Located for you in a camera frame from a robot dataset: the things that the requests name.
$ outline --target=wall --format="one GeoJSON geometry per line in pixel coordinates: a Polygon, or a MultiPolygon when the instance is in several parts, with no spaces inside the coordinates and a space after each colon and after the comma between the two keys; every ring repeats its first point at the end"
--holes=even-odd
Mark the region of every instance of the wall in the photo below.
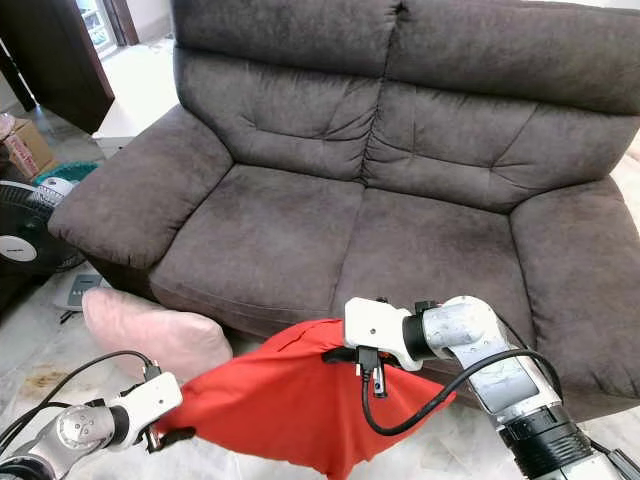
{"type": "Polygon", "coordinates": [[[640,0],[570,0],[572,3],[582,3],[594,7],[634,8],[640,10],[640,0]]]}
{"type": "Polygon", "coordinates": [[[4,112],[18,103],[18,99],[13,94],[13,90],[7,80],[0,72],[0,112],[4,112]]]}
{"type": "Polygon", "coordinates": [[[127,0],[127,5],[141,42],[171,31],[169,0],[127,0]]]}

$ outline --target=black wire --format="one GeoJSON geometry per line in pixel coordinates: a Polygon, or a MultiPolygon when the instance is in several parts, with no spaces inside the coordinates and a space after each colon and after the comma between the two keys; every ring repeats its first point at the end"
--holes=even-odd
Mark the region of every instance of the black wire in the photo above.
{"type": "MultiPolygon", "coordinates": [[[[500,320],[502,322],[502,324],[509,329],[509,331],[513,334],[513,336],[516,338],[516,340],[518,340],[518,343],[520,343],[522,348],[525,348],[527,350],[533,350],[529,345],[527,345],[527,342],[525,342],[522,339],[522,337],[518,334],[517,330],[515,328],[513,328],[509,322],[507,322],[504,318],[502,318],[500,315],[498,315],[498,313],[496,313],[495,310],[494,310],[494,313],[496,314],[496,317],[498,318],[498,320],[500,320]]],[[[550,376],[552,377],[551,381],[553,383],[553,389],[556,391],[556,393],[560,397],[560,400],[564,400],[564,398],[562,396],[562,387],[560,385],[560,382],[553,380],[553,376],[550,375],[548,369],[543,368],[542,365],[540,365],[540,362],[538,360],[536,360],[534,358],[533,361],[535,362],[537,367],[540,369],[540,371],[543,373],[543,375],[547,378],[547,380],[549,380],[550,376]]]]}
{"type": "Polygon", "coordinates": [[[22,425],[22,423],[25,421],[26,418],[28,417],[35,417],[38,413],[40,413],[42,410],[46,409],[46,408],[67,408],[70,407],[71,404],[69,403],[62,403],[62,402],[48,402],[45,403],[44,405],[40,406],[36,406],[33,407],[31,410],[29,410],[28,412],[24,413],[20,418],[18,418],[15,422],[13,422],[11,425],[9,425],[3,432],[2,434],[0,434],[0,455],[6,450],[6,448],[9,446],[9,443],[11,443],[11,440],[13,440],[13,438],[8,439],[7,437],[19,426],[22,425]]]}
{"type": "Polygon", "coordinates": [[[64,387],[67,383],[69,383],[69,381],[73,377],[78,375],[80,372],[86,370],[87,368],[95,365],[96,363],[103,362],[104,360],[108,360],[109,358],[119,357],[123,355],[132,355],[140,358],[144,362],[145,367],[149,367],[153,365],[153,362],[151,362],[151,360],[149,360],[149,358],[146,355],[143,355],[140,352],[136,352],[135,350],[120,350],[117,352],[107,353],[106,355],[102,355],[98,358],[94,358],[90,362],[87,362],[84,365],[81,365],[80,367],[76,368],[73,372],[71,372],[69,375],[64,377],[62,381],[58,383],[58,385],[56,385],[54,389],[51,390],[49,394],[46,397],[44,397],[44,399],[36,407],[32,408],[27,413],[22,415],[20,419],[18,419],[18,420],[21,420],[21,422],[16,420],[11,425],[11,427],[13,427],[13,431],[10,431],[10,428],[11,428],[10,427],[6,429],[4,432],[2,432],[2,434],[0,434],[0,455],[2,455],[2,453],[6,450],[9,444],[22,431],[22,429],[26,427],[29,424],[29,422],[31,422],[31,420],[33,420],[33,418],[38,414],[40,410],[45,408],[45,405],[49,403],[49,401],[54,397],[54,395],[58,393],[62,389],[62,387],[64,387]]]}
{"type": "Polygon", "coordinates": [[[516,337],[516,340],[518,340],[518,343],[520,343],[520,346],[522,348],[526,348],[527,350],[532,350],[532,348],[529,345],[527,345],[527,342],[525,342],[522,339],[522,337],[518,334],[517,330],[513,328],[509,322],[507,322],[504,318],[498,315],[498,313],[495,310],[493,311],[493,313],[496,314],[496,317],[498,317],[498,320],[500,320],[502,324],[509,329],[509,331],[513,334],[513,336],[516,337]]]}
{"type": "Polygon", "coordinates": [[[371,414],[371,409],[369,407],[369,381],[370,381],[370,373],[366,373],[362,376],[362,409],[364,411],[364,416],[367,420],[369,426],[380,435],[384,435],[387,437],[391,437],[393,435],[399,435],[401,433],[406,432],[410,428],[414,427],[420,420],[430,414],[433,410],[435,410],[440,404],[442,404],[451,393],[458,389],[471,375],[477,373],[479,370],[482,370],[485,367],[488,367],[491,364],[496,362],[500,362],[507,358],[512,357],[531,357],[542,362],[548,369],[549,374],[553,377],[554,384],[557,383],[560,386],[560,379],[558,378],[558,374],[556,373],[553,365],[547,358],[545,358],[542,354],[534,351],[534,350],[508,350],[506,352],[496,353],[495,355],[491,355],[487,358],[483,358],[477,363],[474,363],[469,368],[466,368],[463,372],[459,373],[451,382],[449,382],[440,393],[438,393],[430,402],[424,405],[420,410],[418,410],[413,416],[409,417],[407,420],[402,422],[395,427],[382,427],[378,425],[371,414]]]}
{"type": "Polygon", "coordinates": [[[591,442],[591,447],[594,450],[597,450],[600,453],[604,453],[605,455],[609,455],[611,453],[611,450],[609,450],[607,447],[604,447],[604,446],[600,445],[595,440],[592,440],[591,438],[589,438],[589,441],[591,442]]]}

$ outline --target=floor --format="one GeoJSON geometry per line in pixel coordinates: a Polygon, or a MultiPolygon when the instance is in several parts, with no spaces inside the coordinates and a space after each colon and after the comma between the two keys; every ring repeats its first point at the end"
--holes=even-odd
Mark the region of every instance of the floor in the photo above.
{"type": "Polygon", "coordinates": [[[127,47],[102,60],[116,100],[94,138],[131,138],[178,103],[173,38],[127,47]]]}
{"type": "Polygon", "coordinates": [[[91,135],[43,107],[25,112],[20,106],[9,111],[12,115],[35,123],[59,163],[93,162],[104,160],[104,154],[91,135]]]}
{"type": "MultiPolygon", "coordinates": [[[[34,288],[22,302],[0,317],[0,428],[31,408],[62,376],[102,352],[91,339],[81,314],[60,325],[61,311],[51,299],[62,276],[34,288]]],[[[255,345],[234,339],[236,352],[255,345]]],[[[134,379],[112,364],[93,367],[59,395],[60,401],[85,402],[109,397],[129,387],[134,379]]],[[[16,440],[31,438],[50,415],[16,440]]],[[[583,428],[598,441],[640,458],[640,409],[587,422],[583,428]]],[[[511,454],[480,411],[454,404],[436,414],[412,437],[357,465],[352,480],[392,477],[407,480],[504,479],[521,476],[511,454]]],[[[160,478],[258,480],[266,478],[314,480],[317,472],[286,462],[265,460],[227,451],[202,440],[177,444],[147,455],[142,446],[121,453],[103,451],[84,459],[69,480],[156,480],[160,478]]]]}

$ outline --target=pink pillow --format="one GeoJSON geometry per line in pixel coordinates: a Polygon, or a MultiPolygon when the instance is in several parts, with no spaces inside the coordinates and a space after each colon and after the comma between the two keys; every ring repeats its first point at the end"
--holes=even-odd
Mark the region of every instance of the pink pillow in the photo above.
{"type": "MultiPolygon", "coordinates": [[[[167,310],[111,288],[86,292],[82,310],[87,328],[105,351],[142,352],[181,382],[233,357],[220,325],[197,313],[167,310]]],[[[122,357],[117,362],[128,374],[141,376],[139,360],[122,357]]]]}

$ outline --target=red fabric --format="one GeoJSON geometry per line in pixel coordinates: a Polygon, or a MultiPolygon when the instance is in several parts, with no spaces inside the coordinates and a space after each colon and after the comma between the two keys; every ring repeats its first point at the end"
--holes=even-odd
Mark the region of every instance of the red fabric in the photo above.
{"type": "MultiPolygon", "coordinates": [[[[191,380],[182,388],[183,404],[162,419],[159,430],[192,426],[198,436],[229,450],[346,479],[358,462],[413,430],[395,437],[375,433],[362,413],[355,367],[323,363],[323,352],[343,345],[342,329],[342,320],[300,323],[191,380]]],[[[389,397],[371,398],[374,418],[383,426],[406,420],[441,389],[400,369],[385,372],[389,397]]]]}

